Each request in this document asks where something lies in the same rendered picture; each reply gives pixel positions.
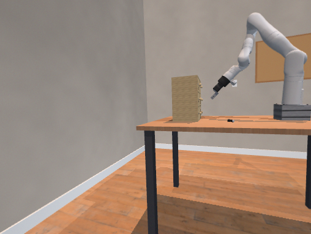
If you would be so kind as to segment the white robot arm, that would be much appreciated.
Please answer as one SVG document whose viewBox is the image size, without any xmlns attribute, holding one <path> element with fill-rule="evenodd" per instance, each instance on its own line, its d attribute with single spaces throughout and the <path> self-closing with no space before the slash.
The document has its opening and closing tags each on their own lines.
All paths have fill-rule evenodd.
<svg viewBox="0 0 311 234">
<path fill-rule="evenodd" d="M 252 52 L 257 31 L 267 46 L 285 58 L 282 104 L 302 105 L 304 64 L 307 61 L 307 55 L 294 47 L 283 34 L 270 25 L 259 13 L 249 15 L 247 35 L 238 56 L 239 64 L 232 66 L 228 71 L 237 76 L 239 72 L 248 67 L 250 64 L 249 54 Z"/>
</svg>

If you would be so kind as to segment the small wooden chest of drawers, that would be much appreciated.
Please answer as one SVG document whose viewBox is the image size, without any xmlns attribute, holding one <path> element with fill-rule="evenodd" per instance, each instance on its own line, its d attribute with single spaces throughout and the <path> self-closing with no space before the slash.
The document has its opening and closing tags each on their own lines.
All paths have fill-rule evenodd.
<svg viewBox="0 0 311 234">
<path fill-rule="evenodd" d="M 198 120 L 198 75 L 172 77 L 173 121 Z M 200 93 L 201 94 L 201 93 Z"/>
</svg>

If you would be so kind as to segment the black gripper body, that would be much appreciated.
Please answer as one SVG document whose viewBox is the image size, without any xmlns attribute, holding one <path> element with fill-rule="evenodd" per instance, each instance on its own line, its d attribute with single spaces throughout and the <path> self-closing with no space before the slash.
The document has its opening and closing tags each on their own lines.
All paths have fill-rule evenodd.
<svg viewBox="0 0 311 234">
<path fill-rule="evenodd" d="M 233 86 L 237 83 L 234 79 L 234 74 L 230 71 L 227 71 L 222 77 L 218 80 L 218 83 L 213 87 L 217 92 L 222 88 L 226 87 L 227 84 L 231 83 Z"/>
</svg>

